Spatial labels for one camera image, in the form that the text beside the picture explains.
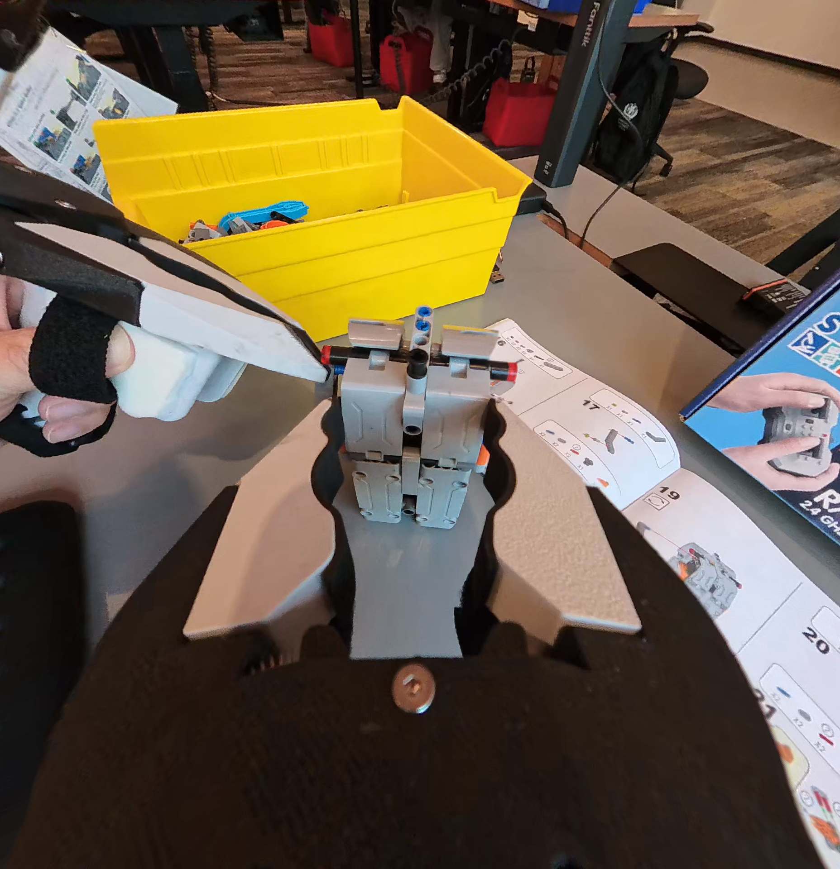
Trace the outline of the black ridged object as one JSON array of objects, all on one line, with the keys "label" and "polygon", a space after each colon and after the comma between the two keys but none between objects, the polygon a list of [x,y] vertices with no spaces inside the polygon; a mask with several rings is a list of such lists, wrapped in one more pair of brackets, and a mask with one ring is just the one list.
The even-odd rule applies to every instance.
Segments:
[{"label": "black ridged object", "polygon": [[84,661],[82,562],[70,505],[38,501],[0,514],[0,867]]}]

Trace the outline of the open instruction booklet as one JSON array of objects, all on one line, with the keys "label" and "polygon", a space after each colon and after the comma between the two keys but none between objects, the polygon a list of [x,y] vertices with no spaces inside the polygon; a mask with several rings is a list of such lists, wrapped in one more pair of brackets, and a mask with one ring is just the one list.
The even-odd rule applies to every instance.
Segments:
[{"label": "open instruction booklet", "polygon": [[840,867],[840,608],[719,490],[682,469],[674,436],[641,405],[535,342],[490,328],[515,362],[499,401],[598,487],[697,598],[747,675],[798,810]]}]

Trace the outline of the yellow plastic bin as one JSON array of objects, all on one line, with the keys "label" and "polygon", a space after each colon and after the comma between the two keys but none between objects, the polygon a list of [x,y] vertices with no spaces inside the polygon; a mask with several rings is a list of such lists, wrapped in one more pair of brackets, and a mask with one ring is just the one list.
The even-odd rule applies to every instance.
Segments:
[{"label": "yellow plastic bin", "polygon": [[94,124],[114,205],[172,241],[281,201],[302,223],[191,245],[317,342],[484,294],[529,178],[404,96]]}]

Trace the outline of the black desk frame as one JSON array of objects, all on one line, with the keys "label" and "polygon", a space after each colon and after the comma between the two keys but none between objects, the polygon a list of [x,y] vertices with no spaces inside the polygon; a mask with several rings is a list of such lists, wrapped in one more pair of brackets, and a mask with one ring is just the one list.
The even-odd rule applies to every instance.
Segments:
[{"label": "black desk frame", "polygon": [[243,39],[283,39],[277,2],[55,1],[46,3],[46,11],[53,26],[74,41],[113,30],[142,84],[175,101],[180,112],[209,108],[187,28],[235,29],[239,22]]}]

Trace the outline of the black backpack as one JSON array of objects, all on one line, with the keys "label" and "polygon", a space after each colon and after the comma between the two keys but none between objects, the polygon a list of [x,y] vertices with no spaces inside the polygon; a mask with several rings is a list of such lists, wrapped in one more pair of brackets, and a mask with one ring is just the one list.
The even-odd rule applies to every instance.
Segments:
[{"label": "black backpack", "polygon": [[600,122],[592,150],[594,168],[616,183],[646,167],[670,112],[679,74],[667,44],[661,36],[625,49],[610,90],[616,106]]}]

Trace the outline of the black flat stand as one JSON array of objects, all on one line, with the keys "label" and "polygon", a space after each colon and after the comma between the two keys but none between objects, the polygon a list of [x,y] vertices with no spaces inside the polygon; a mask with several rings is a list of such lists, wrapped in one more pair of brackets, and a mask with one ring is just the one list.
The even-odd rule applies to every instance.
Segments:
[{"label": "black flat stand", "polygon": [[673,244],[622,255],[613,260],[612,270],[735,357],[782,320],[741,306],[747,287]]}]

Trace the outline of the blue brick separator tool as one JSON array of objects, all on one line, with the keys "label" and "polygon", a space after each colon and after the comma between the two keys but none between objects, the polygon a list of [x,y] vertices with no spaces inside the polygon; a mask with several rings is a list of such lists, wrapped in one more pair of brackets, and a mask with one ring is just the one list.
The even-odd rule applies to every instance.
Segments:
[{"label": "blue brick separator tool", "polygon": [[283,200],[258,209],[242,210],[226,214],[218,223],[218,229],[229,234],[235,221],[254,224],[263,228],[265,224],[280,222],[284,224],[300,223],[304,221],[309,212],[309,207],[301,200]]}]

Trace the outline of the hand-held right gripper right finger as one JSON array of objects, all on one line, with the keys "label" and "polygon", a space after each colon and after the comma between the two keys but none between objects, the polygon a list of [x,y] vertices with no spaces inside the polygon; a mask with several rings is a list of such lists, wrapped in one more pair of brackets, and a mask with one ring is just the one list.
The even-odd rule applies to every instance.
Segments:
[{"label": "hand-held right gripper right finger", "polygon": [[565,627],[636,635],[642,624],[578,474],[504,402],[489,401],[483,445],[492,505],[461,591],[462,654],[478,654],[503,622],[536,646],[555,646]]}]

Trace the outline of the black office chair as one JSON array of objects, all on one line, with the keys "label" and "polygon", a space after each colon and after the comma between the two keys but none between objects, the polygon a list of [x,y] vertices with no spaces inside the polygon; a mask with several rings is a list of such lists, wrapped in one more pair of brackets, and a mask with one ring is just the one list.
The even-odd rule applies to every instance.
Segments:
[{"label": "black office chair", "polygon": [[675,49],[691,33],[710,35],[714,27],[704,22],[672,28],[662,37],[662,99],[664,103],[695,98],[708,84],[708,73],[700,66],[674,57]]}]

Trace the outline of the pile of brick parts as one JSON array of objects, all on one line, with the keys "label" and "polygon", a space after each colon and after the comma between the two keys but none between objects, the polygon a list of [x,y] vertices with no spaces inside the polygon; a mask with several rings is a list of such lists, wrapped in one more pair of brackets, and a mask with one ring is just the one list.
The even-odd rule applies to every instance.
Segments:
[{"label": "pile of brick parts", "polygon": [[200,243],[203,241],[214,241],[214,240],[217,240],[220,238],[236,236],[236,235],[240,235],[240,234],[250,234],[250,233],[260,232],[263,230],[280,229],[280,228],[284,228],[284,227],[299,225],[299,224],[302,224],[306,221],[309,214],[310,214],[310,207],[309,207],[309,212],[307,214],[307,217],[304,219],[304,221],[302,221],[300,223],[284,224],[284,223],[280,223],[280,222],[272,222],[272,223],[265,224],[263,226],[263,228],[258,228],[254,224],[249,224],[249,223],[245,223],[244,221],[238,220],[232,224],[232,226],[231,226],[232,232],[230,232],[229,234],[223,233],[218,229],[218,223],[221,219],[217,223],[208,223],[205,220],[199,219],[199,220],[196,220],[194,223],[190,223],[188,230],[187,230],[187,233],[186,233],[186,236],[182,240],[180,240],[180,243],[185,244],[185,245],[196,244],[196,243]]}]

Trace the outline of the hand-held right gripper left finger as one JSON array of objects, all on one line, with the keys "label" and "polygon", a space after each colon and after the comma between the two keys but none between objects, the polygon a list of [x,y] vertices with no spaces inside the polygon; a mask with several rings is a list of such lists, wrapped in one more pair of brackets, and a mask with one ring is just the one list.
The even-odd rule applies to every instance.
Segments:
[{"label": "hand-held right gripper left finger", "polygon": [[298,659],[315,625],[350,644],[355,568],[335,499],[344,484],[339,402],[317,405],[238,485],[183,633],[258,631]]}]

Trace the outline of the red container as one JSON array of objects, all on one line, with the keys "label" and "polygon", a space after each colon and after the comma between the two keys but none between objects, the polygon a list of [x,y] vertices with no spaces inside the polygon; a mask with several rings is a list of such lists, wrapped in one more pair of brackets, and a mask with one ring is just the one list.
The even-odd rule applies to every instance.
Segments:
[{"label": "red container", "polygon": [[308,24],[310,50],[314,59],[346,69],[354,64],[351,20],[327,10],[318,24]]},{"label": "red container", "polygon": [[382,86],[399,95],[419,95],[430,90],[433,72],[430,56],[432,33],[425,27],[389,35],[380,45],[380,81]]}]

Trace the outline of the grey building brick robot model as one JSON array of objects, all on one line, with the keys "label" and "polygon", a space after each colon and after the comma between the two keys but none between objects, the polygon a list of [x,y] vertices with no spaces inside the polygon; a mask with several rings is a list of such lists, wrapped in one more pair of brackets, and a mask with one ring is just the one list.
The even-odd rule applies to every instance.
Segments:
[{"label": "grey building brick robot model", "polygon": [[496,330],[445,326],[435,342],[434,315],[421,305],[410,325],[352,319],[349,346],[321,352],[339,378],[343,447],[369,521],[455,527],[481,465],[492,387],[518,375],[516,362],[493,358]]}]

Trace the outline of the light grey desk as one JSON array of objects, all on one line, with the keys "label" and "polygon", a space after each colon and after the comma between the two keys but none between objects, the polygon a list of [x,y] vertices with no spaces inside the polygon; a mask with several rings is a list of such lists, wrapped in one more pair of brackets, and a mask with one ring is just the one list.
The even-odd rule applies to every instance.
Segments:
[{"label": "light grey desk", "polygon": [[596,248],[610,259],[656,244],[673,244],[709,266],[751,288],[780,275],[740,254],[711,236],[645,202],[585,167],[577,169],[572,184],[545,189],[547,199],[565,218],[567,227],[582,237],[591,214],[613,194],[612,200],[591,224],[586,247]]}]

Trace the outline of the red tote bag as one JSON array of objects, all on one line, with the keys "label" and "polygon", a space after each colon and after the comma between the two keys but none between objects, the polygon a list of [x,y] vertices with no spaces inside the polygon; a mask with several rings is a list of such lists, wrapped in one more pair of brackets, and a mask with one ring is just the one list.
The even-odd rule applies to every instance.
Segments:
[{"label": "red tote bag", "polygon": [[487,104],[482,133],[495,146],[540,146],[556,101],[545,84],[496,79]]}]

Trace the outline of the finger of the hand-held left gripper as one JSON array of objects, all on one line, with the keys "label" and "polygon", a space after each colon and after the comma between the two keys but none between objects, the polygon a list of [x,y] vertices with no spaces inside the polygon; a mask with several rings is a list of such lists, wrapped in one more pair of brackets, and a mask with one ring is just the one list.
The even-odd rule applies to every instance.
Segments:
[{"label": "finger of the hand-held left gripper", "polygon": [[212,289],[245,309],[281,320],[293,329],[302,342],[313,342],[298,321],[189,248],[160,237],[147,236],[130,236],[130,248],[170,275]]},{"label": "finger of the hand-held left gripper", "polygon": [[329,371],[287,323],[254,313],[228,299],[210,301],[146,285],[142,329],[159,337],[312,382]]}]

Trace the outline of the printed paper leaflet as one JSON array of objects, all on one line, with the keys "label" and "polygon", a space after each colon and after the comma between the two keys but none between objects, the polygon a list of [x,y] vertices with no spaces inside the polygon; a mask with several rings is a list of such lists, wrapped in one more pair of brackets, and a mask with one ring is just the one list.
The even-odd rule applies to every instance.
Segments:
[{"label": "printed paper leaflet", "polygon": [[0,146],[27,168],[112,201],[93,127],[173,115],[177,104],[91,58],[53,28],[0,93]]}]

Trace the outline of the small black box red edge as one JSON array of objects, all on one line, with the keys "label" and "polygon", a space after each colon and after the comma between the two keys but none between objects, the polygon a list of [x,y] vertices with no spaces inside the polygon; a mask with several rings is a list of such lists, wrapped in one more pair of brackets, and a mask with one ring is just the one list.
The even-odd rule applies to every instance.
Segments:
[{"label": "small black box red edge", "polygon": [[748,288],[740,298],[740,305],[768,320],[777,321],[795,309],[809,295],[809,289],[782,278]]}]

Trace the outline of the blue robot kit box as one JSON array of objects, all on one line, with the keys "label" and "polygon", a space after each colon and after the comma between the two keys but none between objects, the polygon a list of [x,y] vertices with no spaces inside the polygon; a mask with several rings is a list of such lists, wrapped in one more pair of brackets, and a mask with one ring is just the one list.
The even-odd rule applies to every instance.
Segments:
[{"label": "blue robot kit box", "polygon": [[681,417],[840,546],[840,268]]}]

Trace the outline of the person's left hand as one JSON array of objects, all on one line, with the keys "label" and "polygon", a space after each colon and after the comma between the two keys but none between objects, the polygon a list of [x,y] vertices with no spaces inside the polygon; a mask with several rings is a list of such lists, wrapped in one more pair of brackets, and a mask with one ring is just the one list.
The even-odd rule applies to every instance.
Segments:
[{"label": "person's left hand", "polygon": [[[34,330],[18,328],[24,287],[24,282],[0,275],[0,421],[34,388],[29,378],[29,351]],[[45,440],[61,443],[98,429],[110,410],[93,402],[45,396],[37,412],[44,420]]]}]

